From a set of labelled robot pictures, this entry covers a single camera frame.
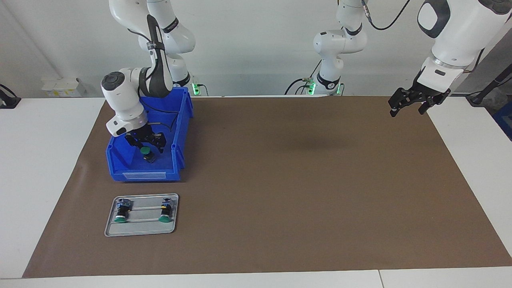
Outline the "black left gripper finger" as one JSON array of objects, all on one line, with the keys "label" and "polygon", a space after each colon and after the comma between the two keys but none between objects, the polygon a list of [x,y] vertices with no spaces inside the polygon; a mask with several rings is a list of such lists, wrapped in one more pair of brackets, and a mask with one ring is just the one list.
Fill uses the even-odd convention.
[{"label": "black left gripper finger", "polygon": [[388,100],[391,117],[396,117],[396,115],[401,109],[405,108],[406,106],[409,106],[412,103],[411,100],[409,99],[410,93],[410,90],[404,88],[398,88],[393,93],[393,95]]},{"label": "black left gripper finger", "polygon": [[435,105],[441,105],[444,100],[450,95],[451,90],[447,90],[444,93],[441,93],[439,95],[435,96],[425,96],[425,100],[422,102],[420,108],[418,109],[418,112],[421,115],[424,115],[428,109]]}]

